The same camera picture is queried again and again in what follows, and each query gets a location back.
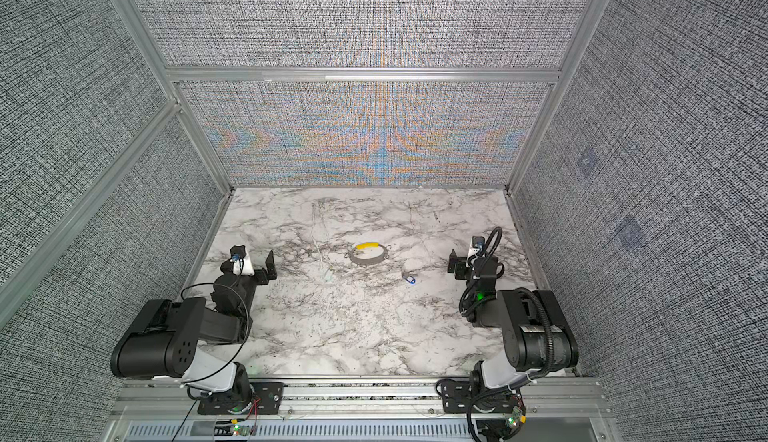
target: gray fabric wall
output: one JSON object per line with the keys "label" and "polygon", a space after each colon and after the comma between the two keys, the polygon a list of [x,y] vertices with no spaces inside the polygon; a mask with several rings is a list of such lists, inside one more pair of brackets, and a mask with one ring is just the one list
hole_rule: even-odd
{"label": "gray fabric wall", "polygon": [[0,285],[165,97],[109,0],[0,0]]}
{"label": "gray fabric wall", "polygon": [[0,330],[0,440],[97,440],[122,386],[112,349],[173,298],[221,195],[177,119]]}
{"label": "gray fabric wall", "polygon": [[[0,0],[0,283],[165,97],[109,0]],[[177,120],[0,329],[0,440],[96,440],[114,344],[174,297],[221,195]]]}
{"label": "gray fabric wall", "polygon": [[559,67],[587,0],[135,0],[171,65]]}
{"label": "gray fabric wall", "polygon": [[501,185],[546,83],[182,82],[238,187]]}
{"label": "gray fabric wall", "polygon": [[515,194],[626,440],[768,439],[768,0],[611,0]]}

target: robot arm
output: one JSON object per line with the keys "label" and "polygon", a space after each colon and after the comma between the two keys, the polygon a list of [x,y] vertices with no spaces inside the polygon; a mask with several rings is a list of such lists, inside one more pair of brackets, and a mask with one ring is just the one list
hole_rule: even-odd
{"label": "robot arm", "polygon": [[198,411],[208,405],[236,413],[252,401],[242,364],[197,351],[198,340],[243,344],[252,325],[250,306],[256,287],[277,278],[271,251],[266,268],[255,270],[244,245],[232,247],[230,255],[221,265],[224,274],[214,283],[203,284],[214,286],[215,309],[205,306],[204,297],[180,303],[153,299],[144,304],[112,352],[110,366],[116,377],[179,379],[190,388],[191,397],[201,400]]}
{"label": "robot arm", "polygon": [[[456,251],[448,257],[448,272],[466,283],[458,303],[461,315],[475,327],[502,329],[504,349],[488,360],[480,360],[468,384],[452,379],[438,382],[444,410],[466,413],[468,431],[477,442],[480,439],[472,424],[474,410],[504,414],[504,421],[478,422],[487,440],[513,437],[525,422],[520,388],[532,379],[574,367],[578,362],[576,340],[552,291],[496,290],[496,279],[504,274],[504,264],[494,256],[501,237],[502,228],[496,227],[487,240],[472,237],[467,257],[459,257]],[[531,369],[539,370],[529,373]]]}

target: marble table surface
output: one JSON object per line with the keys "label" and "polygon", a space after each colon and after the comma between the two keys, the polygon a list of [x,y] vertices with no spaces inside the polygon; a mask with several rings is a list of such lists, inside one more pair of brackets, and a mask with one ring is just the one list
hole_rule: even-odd
{"label": "marble table surface", "polygon": [[[221,274],[232,245],[245,244],[254,264],[274,250],[278,279],[256,290],[235,359],[251,375],[466,374],[502,350],[502,334],[458,314],[465,285],[446,272],[448,255],[466,255],[472,236],[497,225],[497,288],[534,289],[500,189],[238,189],[196,282]],[[369,241],[389,258],[362,267],[345,257]],[[201,289],[190,295],[210,291]],[[201,347],[224,360],[236,349]]]}

